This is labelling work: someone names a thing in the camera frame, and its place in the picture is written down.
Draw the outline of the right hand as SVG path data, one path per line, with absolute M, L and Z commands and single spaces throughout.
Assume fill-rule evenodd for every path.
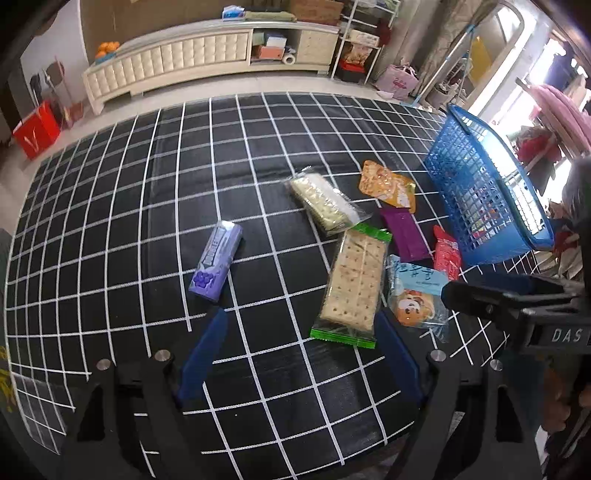
M 541 428 L 549 435 L 566 427 L 571 408 L 564 401 L 564 382 L 558 373 L 548 367 L 543 380 L 543 406 Z

